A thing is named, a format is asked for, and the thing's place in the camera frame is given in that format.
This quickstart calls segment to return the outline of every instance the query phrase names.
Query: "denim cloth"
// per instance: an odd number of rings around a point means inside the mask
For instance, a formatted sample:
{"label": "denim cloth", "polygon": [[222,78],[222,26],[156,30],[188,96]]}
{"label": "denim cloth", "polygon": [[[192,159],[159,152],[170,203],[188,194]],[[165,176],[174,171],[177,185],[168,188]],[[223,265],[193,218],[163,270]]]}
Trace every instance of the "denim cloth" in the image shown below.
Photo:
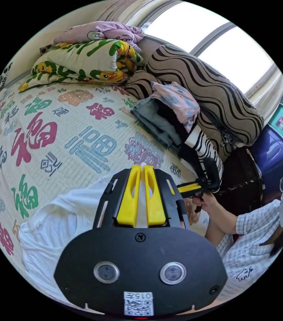
{"label": "denim cloth", "polygon": [[146,99],[142,99],[137,102],[134,107],[144,119],[146,119],[149,123],[152,123],[153,126],[157,127],[157,132],[159,129],[162,132],[167,133],[176,145],[180,145],[182,143],[182,140],[176,132],[175,127],[168,120],[157,113],[159,106],[154,98],[148,97]]}
{"label": "denim cloth", "polygon": [[131,113],[133,113],[147,128],[147,130],[156,138],[163,146],[169,147],[172,145],[173,141],[169,137],[168,133],[159,130],[156,126],[154,126],[148,119],[143,117],[136,109],[132,109]]}

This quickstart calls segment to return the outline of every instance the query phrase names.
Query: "hand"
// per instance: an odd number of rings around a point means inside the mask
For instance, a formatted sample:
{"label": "hand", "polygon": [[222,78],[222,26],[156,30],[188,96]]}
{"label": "hand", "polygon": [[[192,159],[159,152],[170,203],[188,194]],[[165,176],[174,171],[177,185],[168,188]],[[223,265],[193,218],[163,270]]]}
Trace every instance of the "hand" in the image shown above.
{"label": "hand", "polygon": [[192,202],[195,206],[201,206],[208,214],[216,210],[219,205],[215,196],[209,191],[204,192],[201,199],[199,197],[192,198]]}

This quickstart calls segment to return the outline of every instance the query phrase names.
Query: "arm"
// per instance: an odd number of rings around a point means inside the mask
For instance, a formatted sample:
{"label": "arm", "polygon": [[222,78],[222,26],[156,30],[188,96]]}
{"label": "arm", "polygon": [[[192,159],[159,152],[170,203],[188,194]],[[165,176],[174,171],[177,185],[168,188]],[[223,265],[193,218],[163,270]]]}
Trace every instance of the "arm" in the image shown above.
{"label": "arm", "polygon": [[192,202],[196,206],[201,206],[223,233],[236,234],[238,218],[220,205],[211,192],[205,192],[201,199],[194,197]]}
{"label": "arm", "polygon": [[202,199],[194,197],[193,203],[202,206],[208,213],[209,218],[226,234],[248,234],[261,219],[268,219],[273,211],[278,211],[280,201],[275,200],[250,213],[235,216],[221,206],[215,196],[210,192],[205,192]]}
{"label": "arm", "polygon": [[212,219],[218,228],[225,234],[236,234],[236,223],[238,217],[227,211],[218,202],[212,207],[208,213],[209,218]]}

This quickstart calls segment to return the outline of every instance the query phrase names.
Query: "pink cloth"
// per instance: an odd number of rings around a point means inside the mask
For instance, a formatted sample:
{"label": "pink cloth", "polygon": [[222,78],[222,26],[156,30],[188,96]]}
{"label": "pink cloth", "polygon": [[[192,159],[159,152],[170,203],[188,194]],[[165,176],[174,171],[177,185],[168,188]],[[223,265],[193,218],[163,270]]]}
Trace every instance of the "pink cloth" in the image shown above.
{"label": "pink cloth", "polygon": [[123,23],[113,21],[94,21],[65,30],[54,38],[54,44],[117,39],[129,43],[138,53],[141,53],[141,49],[136,44],[144,37],[145,34],[139,27],[126,26]]}
{"label": "pink cloth", "polygon": [[171,108],[178,121],[184,125],[189,133],[200,112],[198,102],[191,93],[175,81],[170,85],[161,85],[155,82],[151,82],[151,85],[154,93],[150,97],[159,99]]}

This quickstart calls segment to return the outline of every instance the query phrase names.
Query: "blue container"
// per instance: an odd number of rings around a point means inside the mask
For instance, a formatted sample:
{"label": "blue container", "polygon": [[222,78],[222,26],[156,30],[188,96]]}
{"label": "blue container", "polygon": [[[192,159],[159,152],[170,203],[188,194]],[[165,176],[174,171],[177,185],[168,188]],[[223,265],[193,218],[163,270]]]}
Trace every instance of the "blue container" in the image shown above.
{"label": "blue container", "polygon": [[279,192],[283,177],[283,138],[267,124],[249,150],[262,172],[263,194],[268,199],[271,194]]}

